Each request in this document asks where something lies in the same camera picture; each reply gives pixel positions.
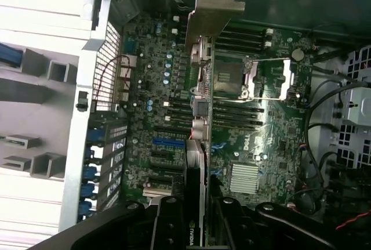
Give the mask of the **silver chipset heat sink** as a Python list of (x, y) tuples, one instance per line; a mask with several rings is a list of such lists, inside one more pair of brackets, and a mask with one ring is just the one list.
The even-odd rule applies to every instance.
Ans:
[(259, 186), (259, 167), (256, 164), (233, 163), (230, 192), (256, 194)]

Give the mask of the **grey parts rack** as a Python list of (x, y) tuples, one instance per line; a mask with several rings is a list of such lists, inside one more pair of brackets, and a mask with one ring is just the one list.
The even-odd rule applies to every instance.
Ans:
[(0, 62), (0, 167), (63, 178), (78, 57), (6, 44), (23, 51), (20, 68)]

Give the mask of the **black open pc case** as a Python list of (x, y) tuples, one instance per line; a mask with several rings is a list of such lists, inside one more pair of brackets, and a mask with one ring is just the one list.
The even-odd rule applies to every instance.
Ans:
[[(311, 57), (310, 93), (303, 124), (306, 147), (301, 151), (297, 174), (303, 188), (295, 190), (285, 204), (272, 201), (258, 204), (279, 204), (321, 223), (336, 233), (338, 250), (371, 250), (371, 166), (351, 169), (337, 162), (344, 93), (356, 88), (371, 88), (370, 83), (354, 80), (343, 71), (351, 53), (371, 45), (371, 0), (235, 1), (244, 2), (245, 10), (231, 18), (225, 28), (230, 22), (237, 21), (297, 31), (303, 33), (311, 44), (309, 50), (302, 50), (305, 57)], [(123, 163), (129, 131), (126, 103), (132, 90), (130, 77), (123, 73), (125, 68), (130, 68), (130, 64), (124, 62), (126, 55), (122, 49), (125, 26), (142, 15), (167, 21), (174, 17), (184, 18), (183, 51), (191, 66), (191, 57), (186, 51), (186, 34), (188, 16), (194, 9), (195, 0), (94, 0), (91, 36), (79, 58), (60, 232), (122, 201), (131, 200), (122, 196)], [(83, 154), (87, 131), (92, 128), (103, 132), (99, 144), (93, 147), (95, 157), (101, 158), (98, 199), (87, 216), (79, 216)], [(186, 145), (183, 171), (179, 175), (184, 178), (185, 250), (228, 250), (226, 245), (217, 245), (209, 234), (211, 200), (207, 205), (207, 245), (202, 249), (190, 246), (192, 220), (188, 216), (195, 211), (186, 206)], [(155, 196), (146, 204), (132, 201), (148, 207), (171, 192), (172, 185), (168, 194)], [(224, 193), (222, 184), (221, 192), (249, 209), (258, 206)]]

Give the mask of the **blue card retainer strip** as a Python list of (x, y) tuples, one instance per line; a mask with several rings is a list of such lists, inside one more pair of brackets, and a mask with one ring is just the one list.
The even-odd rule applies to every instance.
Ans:
[(94, 146), (100, 142), (102, 130), (97, 128), (88, 129), (85, 151), (83, 154), (82, 180), (79, 192), (79, 216), (87, 216), (94, 202), (98, 199), (100, 176), (98, 166), (101, 158), (95, 157)]

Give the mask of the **metal socket cover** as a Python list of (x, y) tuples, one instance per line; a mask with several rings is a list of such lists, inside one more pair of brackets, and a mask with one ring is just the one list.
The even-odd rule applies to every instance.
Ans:
[[(259, 72), (259, 65), (267, 66), (273, 63), (280, 62), (280, 67), (282, 68), (281, 76), (283, 77), (283, 82), (278, 86), (279, 95), (275, 96), (263, 96), (255, 95), (256, 83), (254, 79)], [(290, 58), (280, 57), (273, 59), (257, 59), (251, 60), (247, 58), (245, 61), (245, 76), (243, 78), (243, 85), (241, 88), (240, 99), (244, 101), (252, 100), (274, 100), (274, 101), (284, 101), (287, 98), (288, 90), (293, 85), (294, 73), (291, 71), (291, 61)]]

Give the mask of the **metal disk bay cage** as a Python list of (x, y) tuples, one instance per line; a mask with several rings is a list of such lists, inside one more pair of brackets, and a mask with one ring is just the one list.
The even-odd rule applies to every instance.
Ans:
[[(371, 84), (371, 45), (351, 53), (343, 71), (354, 80)], [(351, 169), (371, 166), (371, 88), (344, 93), (337, 146), (339, 164)]]

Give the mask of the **cpu socket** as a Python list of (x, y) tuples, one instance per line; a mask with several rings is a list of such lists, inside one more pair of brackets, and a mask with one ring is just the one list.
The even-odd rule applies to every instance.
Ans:
[(232, 100), (248, 99), (248, 69), (244, 58), (216, 56), (213, 95)]

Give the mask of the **blue expansion slot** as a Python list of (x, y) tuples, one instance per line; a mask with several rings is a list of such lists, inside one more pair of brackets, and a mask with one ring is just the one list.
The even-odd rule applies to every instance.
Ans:
[[(173, 140), (173, 139), (165, 139), (165, 138), (153, 138), (152, 143), (156, 146), (166, 146), (166, 147), (175, 147), (175, 148), (185, 148), (185, 141), (184, 140)], [(212, 144), (212, 150), (219, 150), (223, 149), (227, 143), (219, 143), (219, 144)]]

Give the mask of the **green motherboard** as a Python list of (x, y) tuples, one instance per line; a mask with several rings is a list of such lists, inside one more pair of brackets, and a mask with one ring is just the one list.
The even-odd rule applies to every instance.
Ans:
[[(123, 30), (126, 55), (123, 73), (132, 90), (126, 103), (128, 149), (123, 163), (122, 196), (144, 204), (170, 192), (172, 178), (183, 171), (185, 148), (156, 146), (153, 138), (188, 140), (194, 119), (191, 88), (198, 70), (184, 53), (186, 21), (167, 21), (142, 15)], [(257, 59), (289, 57), (296, 48), (309, 50), (301, 32), (259, 27), (232, 21), (216, 41), (216, 56)], [(303, 188), (297, 179), (303, 139), (305, 107), (311, 82), (311, 57), (293, 62), (293, 85), (284, 101), (214, 98), (210, 171), (222, 190), (240, 201), (255, 205), (263, 201), (285, 204)], [(279, 95), (283, 82), (280, 62), (259, 65), (254, 79), (255, 95)], [(256, 194), (230, 192), (233, 163), (256, 164), (259, 186)]]

